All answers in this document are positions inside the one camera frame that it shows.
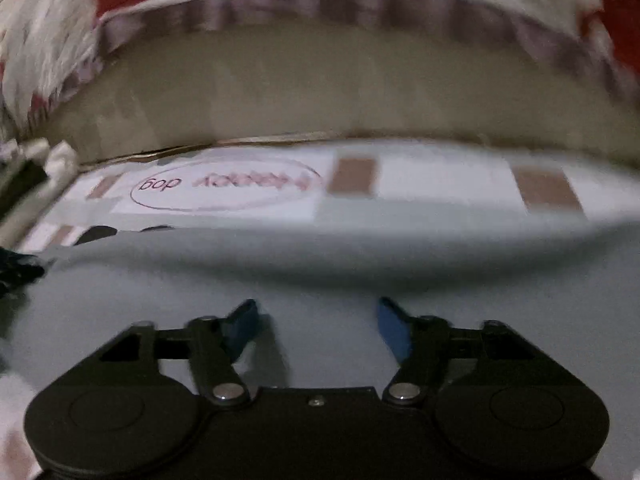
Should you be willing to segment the beige bed frame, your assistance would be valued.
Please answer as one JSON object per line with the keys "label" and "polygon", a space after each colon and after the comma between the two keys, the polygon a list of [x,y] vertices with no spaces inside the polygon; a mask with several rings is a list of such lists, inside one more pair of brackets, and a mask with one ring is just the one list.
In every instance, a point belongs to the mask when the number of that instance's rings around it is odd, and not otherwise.
{"label": "beige bed frame", "polygon": [[284,22],[116,53],[41,127],[84,162],[198,144],[427,138],[637,165],[639,115],[513,48]]}

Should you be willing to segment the checkered fabric storage box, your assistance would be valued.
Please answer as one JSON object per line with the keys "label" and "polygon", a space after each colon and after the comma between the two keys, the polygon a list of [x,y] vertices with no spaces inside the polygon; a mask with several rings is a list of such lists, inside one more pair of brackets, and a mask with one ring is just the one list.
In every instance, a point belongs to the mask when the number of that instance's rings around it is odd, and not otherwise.
{"label": "checkered fabric storage box", "polygon": [[38,471],[35,393],[123,328],[247,298],[251,386],[383,387],[378,298],[511,325],[602,398],[596,468],[639,474],[639,176],[560,153],[440,143],[213,148],[81,174],[18,249],[43,277],[1,303],[1,474]]}

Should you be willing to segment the white quilt with red bears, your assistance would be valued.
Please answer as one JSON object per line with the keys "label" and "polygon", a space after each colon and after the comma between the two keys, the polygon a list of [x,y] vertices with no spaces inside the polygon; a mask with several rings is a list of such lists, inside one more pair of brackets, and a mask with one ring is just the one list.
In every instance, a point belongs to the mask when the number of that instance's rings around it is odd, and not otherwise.
{"label": "white quilt with red bears", "polygon": [[144,36],[298,16],[513,44],[528,58],[639,101],[638,0],[24,0],[1,29],[1,125],[24,136]]}

